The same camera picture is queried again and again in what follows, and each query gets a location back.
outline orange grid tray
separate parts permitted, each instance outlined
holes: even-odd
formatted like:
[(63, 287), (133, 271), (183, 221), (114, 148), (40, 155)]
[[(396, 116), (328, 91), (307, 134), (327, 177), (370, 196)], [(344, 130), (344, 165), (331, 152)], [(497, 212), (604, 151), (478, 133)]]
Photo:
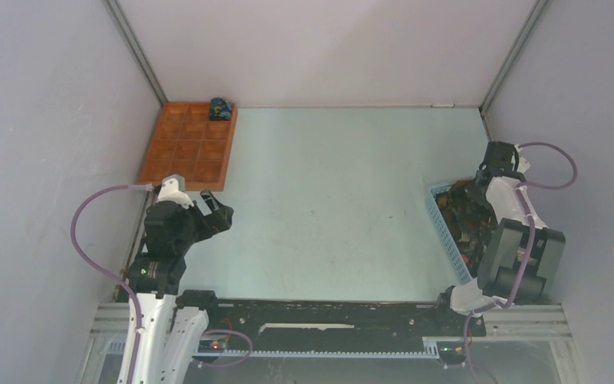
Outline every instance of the orange grid tray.
[(225, 189), (237, 107), (228, 122), (208, 120), (208, 102), (169, 102), (163, 107), (141, 183), (159, 185), (171, 174), (185, 177), (187, 190)]

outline light blue floor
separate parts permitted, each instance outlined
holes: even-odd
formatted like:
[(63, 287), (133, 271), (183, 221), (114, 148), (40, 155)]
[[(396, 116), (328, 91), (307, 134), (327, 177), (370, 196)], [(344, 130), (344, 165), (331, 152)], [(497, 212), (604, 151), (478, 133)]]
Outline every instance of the light blue floor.
[(192, 247), (181, 290), (224, 298), (430, 301), (457, 283), (425, 209), (472, 177), (476, 109), (239, 110), (233, 227)]

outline blue basket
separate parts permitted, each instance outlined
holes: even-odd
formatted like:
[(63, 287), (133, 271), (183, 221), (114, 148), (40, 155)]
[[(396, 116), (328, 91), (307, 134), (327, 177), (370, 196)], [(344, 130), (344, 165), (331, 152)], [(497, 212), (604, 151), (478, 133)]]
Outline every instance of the blue basket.
[(441, 216), (439, 206), (437, 205), (437, 195), (450, 189), (451, 185), (430, 188), (429, 196), (427, 197), (427, 210), (429, 211), (429, 216), (432, 217), (434, 227), (437, 228), (441, 242), (444, 243), (444, 248), (449, 254), (449, 261), (453, 266), (453, 270), (456, 271), (460, 284), (466, 284), (472, 280), (472, 275), (469, 274), (469, 270), (462, 260), (460, 251), (457, 249), (456, 243), (453, 241), (453, 236), (451, 236), (449, 228), (446, 226), (446, 221), (444, 221), (444, 217)]

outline gray wall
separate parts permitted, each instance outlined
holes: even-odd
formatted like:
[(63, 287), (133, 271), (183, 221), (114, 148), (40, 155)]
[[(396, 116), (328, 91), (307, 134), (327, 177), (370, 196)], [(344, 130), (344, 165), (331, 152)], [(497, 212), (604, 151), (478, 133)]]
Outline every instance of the gray wall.
[[(571, 189), (530, 194), (568, 238), (554, 294), (588, 372), (597, 383), (614, 382), (614, 1), (552, 2), (489, 121), (495, 139), (555, 142), (577, 160)], [(526, 155), (531, 179), (567, 177), (563, 158)]]
[[(134, 182), (158, 105), (99, 0), (0, 1), (0, 382), (72, 382), (110, 284), (69, 240), (78, 204)], [(88, 209), (118, 270), (143, 197)]]

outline purple cable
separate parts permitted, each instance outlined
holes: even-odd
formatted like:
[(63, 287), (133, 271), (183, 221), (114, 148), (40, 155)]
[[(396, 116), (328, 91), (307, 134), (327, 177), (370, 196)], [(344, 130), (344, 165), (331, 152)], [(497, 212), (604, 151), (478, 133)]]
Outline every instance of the purple cable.
[[(560, 147), (555, 146), (554, 144), (550, 144), (548, 142), (527, 142), (525, 144), (519, 145), (519, 148), (526, 148), (528, 146), (546, 146), (548, 148), (552, 148), (553, 150), (559, 152), (571, 164), (571, 167), (573, 169), (573, 176), (568, 182), (560, 186), (549, 186), (546, 184), (540, 184), (539, 182), (520, 182), (514, 187), (516, 197), (519, 199), (519, 202), (524, 207), (524, 212), (526, 213), (526, 218), (528, 219), (528, 228), (530, 228), (530, 230), (528, 231), (528, 243), (526, 244), (526, 250), (524, 252), (524, 257), (521, 259), (521, 265), (519, 266), (519, 270), (516, 273), (516, 279), (514, 280), (514, 284), (512, 285), (512, 291), (509, 293), (509, 298), (507, 299), (507, 302), (505, 304), (500, 304), (499, 302), (497, 304), (492, 303), (492, 304), (488, 304), (487, 306), (483, 306), (481, 308), (473, 310), (467, 315), (467, 318), (464, 321), (464, 334), (463, 334), (464, 336), (464, 343), (463, 343), (464, 344), (464, 355), (467, 360), (467, 366), (469, 366), (469, 370), (472, 372), (472, 376), (474, 377), (474, 381), (476, 382), (476, 384), (479, 384), (479, 378), (476, 376), (475, 366), (472, 364), (472, 356), (469, 353), (469, 344), (468, 344), (469, 320), (471, 320), (474, 317), (474, 315), (482, 314), (487, 310), (491, 310), (495, 308), (496, 306), (499, 306), (503, 309), (507, 309), (510, 306), (512, 306), (512, 304), (514, 304), (514, 299), (516, 297), (516, 294), (519, 292), (521, 281), (524, 279), (524, 272), (526, 271), (528, 260), (530, 260), (531, 258), (531, 253), (533, 251), (533, 243), (535, 242), (535, 239), (536, 239), (536, 231), (535, 231), (536, 222), (533, 219), (532, 209), (528, 205), (528, 202), (526, 201), (522, 190), (526, 186), (535, 186), (536, 188), (541, 188), (544, 190), (563, 190), (565, 188), (570, 187), (578, 179), (578, 166), (576, 162), (573, 160), (573, 158), (571, 157), (571, 155), (568, 154), (565, 150), (562, 150)], [(491, 378), (495, 379), (490, 374), (490, 372), (488, 372), (487, 370), (484, 370), (484, 371), (487, 372), (491, 376)]]
[[(152, 186), (128, 186), (128, 185), (125, 185), (125, 186), (111, 186), (109, 188), (105, 188), (104, 190), (100, 190), (100, 191), (96, 192), (95, 194), (93, 194), (89, 198), (87, 198), (84, 202), (82, 202), (81, 205), (78, 206), (78, 208), (76, 209), (76, 212), (74, 213), (74, 217), (72, 218), (72, 226), (71, 226), (70, 234), (71, 234), (71, 239), (72, 239), (72, 245), (74, 245), (74, 249), (78, 252), (78, 254), (81, 256), (83, 261), (87, 262), (90, 266), (92, 266), (94, 269), (98, 270), (100, 273), (104, 274), (106, 277), (111, 278), (112, 280), (114, 280), (124, 290), (126, 290), (128, 295), (130, 296), (130, 300), (133, 302), (133, 307), (135, 308), (136, 329), (140, 329), (140, 328), (142, 328), (142, 309), (140, 308), (140, 302), (138, 301), (138, 296), (135, 294), (135, 292), (133, 292), (133, 290), (130, 289), (128, 284), (126, 284), (126, 282), (124, 282), (123, 279), (119, 278), (116, 274), (113, 274), (113, 273), (109, 272), (107, 269), (103, 268), (102, 266), (100, 266), (96, 262), (94, 262), (93, 259), (91, 259), (86, 254), (86, 252), (84, 252), (81, 249), (81, 246), (78, 245), (78, 241), (76, 239), (76, 225), (77, 225), (77, 222), (78, 222), (78, 217), (81, 215), (81, 212), (84, 210), (84, 208), (86, 208), (86, 206), (88, 204), (90, 204), (90, 202), (92, 202), (95, 198), (98, 198), (98, 197), (102, 196), (103, 194), (106, 194), (107, 192), (111, 192), (113, 190), (126, 190), (126, 189), (152, 190), (153, 187)], [(127, 381), (126, 381), (127, 384), (132, 383), (132, 380), (133, 380), (133, 373), (134, 373), (134, 370), (135, 370), (135, 362), (138, 359), (138, 348), (139, 348), (139, 346), (140, 346), (140, 334), (136, 332), (135, 333), (135, 342), (133, 344), (133, 352), (131, 354), (130, 365), (128, 367), (128, 378), (127, 378)]]
[(234, 336), (243, 338), (244, 340), (246, 340), (246, 342), (248, 342), (248, 352), (246, 352), (246, 354), (242, 358), (236, 361), (233, 361), (233, 362), (227, 362), (225, 364), (211, 364), (209, 362), (202, 362), (201, 364), (203, 366), (209, 366), (211, 368), (229, 368), (231, 366), (236, 366), (248, 360), (248, 358), (250, 357), (250, 354), (253, 353), (253, 341), (251, 341), (251, 339), (248, 336), (246, 336), (245, 334), (241, 332), (237, 332), (236, 330), (207, 330), (206, 332), (201, 334), (201, 336), (205, 336), (207, 334), (233, 334)]

